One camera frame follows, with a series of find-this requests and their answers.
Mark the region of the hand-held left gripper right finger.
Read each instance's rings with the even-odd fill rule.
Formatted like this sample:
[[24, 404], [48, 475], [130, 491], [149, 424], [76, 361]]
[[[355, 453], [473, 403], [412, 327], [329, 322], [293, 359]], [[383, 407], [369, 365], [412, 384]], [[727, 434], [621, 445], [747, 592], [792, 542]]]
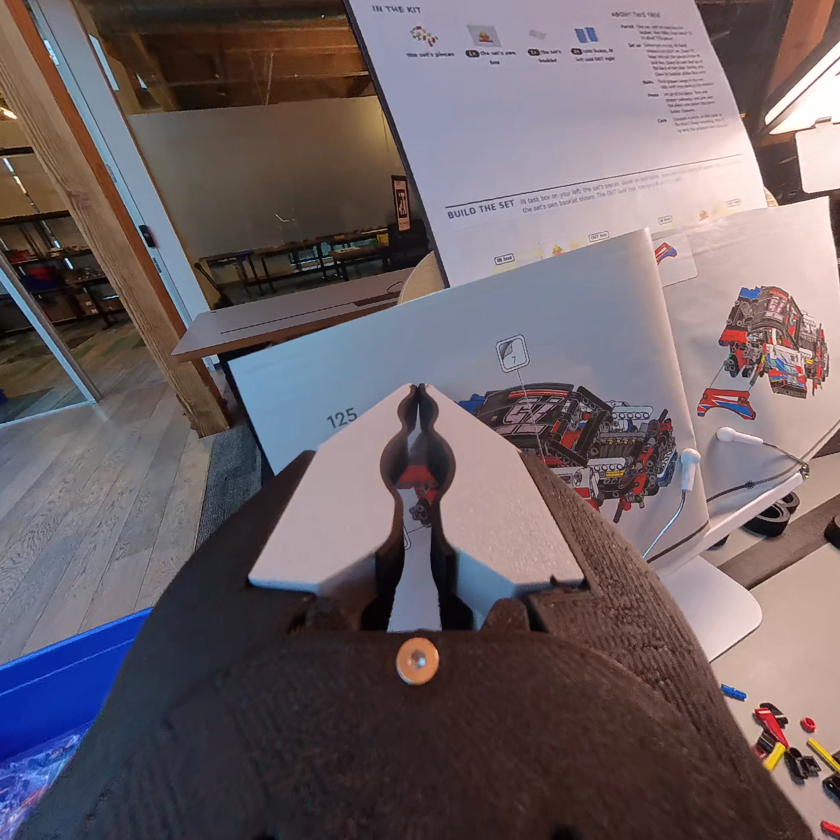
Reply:
[[585, 581], [515, 445], [429, 384], [423, 440], [437, 486], [430, 564], [444, 630], [480, 626], [501, 599]]

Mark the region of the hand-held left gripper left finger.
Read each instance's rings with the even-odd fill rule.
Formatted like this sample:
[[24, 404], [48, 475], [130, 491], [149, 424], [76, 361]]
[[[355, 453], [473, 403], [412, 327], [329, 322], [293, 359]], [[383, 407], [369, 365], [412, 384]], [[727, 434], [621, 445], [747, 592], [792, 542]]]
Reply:
[[311, 458], [248, 574], [258, 587], [336, 601], [362, 629], [386, 630], [405, 561], [396, 488], [417, 422], [399, 386]]

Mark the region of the lego instruction booklet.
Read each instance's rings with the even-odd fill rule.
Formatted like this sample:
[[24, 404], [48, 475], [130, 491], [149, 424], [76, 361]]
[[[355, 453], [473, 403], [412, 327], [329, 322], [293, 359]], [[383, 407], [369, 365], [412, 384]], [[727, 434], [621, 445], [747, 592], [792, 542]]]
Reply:
[[229, 363], [275, 473], [398, 386], [435, 386], [541, 457], [649, 555], [792, 475], [838, 429], [838, 268], [828, 200], [625, 234]]

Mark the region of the grey floor rug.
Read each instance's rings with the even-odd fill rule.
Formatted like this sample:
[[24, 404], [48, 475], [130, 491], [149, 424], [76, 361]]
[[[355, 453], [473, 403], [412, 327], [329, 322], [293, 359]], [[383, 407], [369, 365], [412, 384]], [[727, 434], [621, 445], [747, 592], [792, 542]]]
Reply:
[[195, 549], [261, 489], [263, 473], [262, 454], [247, 423], [215, 436]]

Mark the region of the grey wood-edged desk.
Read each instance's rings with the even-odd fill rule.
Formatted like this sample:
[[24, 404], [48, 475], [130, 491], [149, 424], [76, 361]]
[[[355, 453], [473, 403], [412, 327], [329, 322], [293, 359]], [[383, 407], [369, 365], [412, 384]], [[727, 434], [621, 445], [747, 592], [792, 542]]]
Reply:
[[223, 352], [283, 343], [396, 305], [412, 269], [341, 281], [200, 314], [171, 353], [197, 361]]

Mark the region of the white book stand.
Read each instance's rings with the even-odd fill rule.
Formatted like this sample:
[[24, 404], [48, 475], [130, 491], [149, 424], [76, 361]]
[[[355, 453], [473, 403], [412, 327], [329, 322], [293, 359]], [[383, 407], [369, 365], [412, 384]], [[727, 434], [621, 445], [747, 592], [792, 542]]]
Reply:
[[705, 560], [703, 552], [795, 490], [803, 480], [802, 469], [794, 469], [790, 477], [762, 495], [732, 511], [712, 516], [695, 546], [686, 543], [650, 563], [684, 614], [709, 662], [756, 630], [762, 621], [762, 609], [743, 585]]

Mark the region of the pale round chair back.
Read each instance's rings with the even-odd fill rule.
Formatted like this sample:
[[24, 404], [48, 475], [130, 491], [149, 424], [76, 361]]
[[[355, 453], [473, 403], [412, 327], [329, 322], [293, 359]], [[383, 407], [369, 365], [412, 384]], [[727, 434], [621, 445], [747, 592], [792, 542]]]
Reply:
[[397, 304], [403, 305], [445, 288], [447, 285], [440, 271], [438, 258], [432, 251], [418, 262], [405, 279]]

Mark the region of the row of dark tables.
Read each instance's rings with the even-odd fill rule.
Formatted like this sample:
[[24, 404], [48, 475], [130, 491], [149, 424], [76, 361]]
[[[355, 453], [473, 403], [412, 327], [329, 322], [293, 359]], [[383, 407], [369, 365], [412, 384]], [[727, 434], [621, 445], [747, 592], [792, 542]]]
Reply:
[[385, 227], [331, 234], [262, 248], [245, 248], [200, 258], [195, 272], [220, 297], [235, 284], [246, 299], [264, 297], [283, 280], [316, 276], [349, 279], [349, 268], [371, 260], [389, 261], [390, 235]]

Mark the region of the blue parts bin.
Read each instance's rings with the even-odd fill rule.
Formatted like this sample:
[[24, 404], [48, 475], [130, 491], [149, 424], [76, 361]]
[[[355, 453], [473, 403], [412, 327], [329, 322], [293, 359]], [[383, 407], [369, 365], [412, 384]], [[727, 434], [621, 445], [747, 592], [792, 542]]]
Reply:
[[1, 667], [1, 825], [10, 838], [77, 751], [151, 609]]

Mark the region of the pile of small colourful pieces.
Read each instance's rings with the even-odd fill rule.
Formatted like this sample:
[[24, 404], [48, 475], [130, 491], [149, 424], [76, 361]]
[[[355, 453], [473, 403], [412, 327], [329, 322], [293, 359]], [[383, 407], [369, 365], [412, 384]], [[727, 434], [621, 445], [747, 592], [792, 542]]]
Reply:
[[720, 693], [742, 723], [752, 753], [814, 838], [839, 838], [838, 749], [818, 743], [812, 717], [793, 717], [759, 694], [720, 683]]

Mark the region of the white printed task sheet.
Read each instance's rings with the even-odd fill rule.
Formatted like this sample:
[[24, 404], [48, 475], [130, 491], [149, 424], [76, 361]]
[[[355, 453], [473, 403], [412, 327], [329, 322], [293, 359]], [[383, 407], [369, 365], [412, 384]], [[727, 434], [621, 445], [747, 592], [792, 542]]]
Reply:
[[344, 5], [451, 287], [767, 206], [695, 2]]

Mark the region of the wooden support post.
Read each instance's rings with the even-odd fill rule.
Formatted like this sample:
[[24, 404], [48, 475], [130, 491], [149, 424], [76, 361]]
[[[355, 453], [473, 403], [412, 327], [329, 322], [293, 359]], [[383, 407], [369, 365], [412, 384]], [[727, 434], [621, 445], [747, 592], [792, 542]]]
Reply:
[[1, 2], [2, 92], [38, 160], [91, 247], [198, 437], [229, 428], [224, 400], [202, 362], [172, 352], [186, 332], [104, 160], [20, 1]]

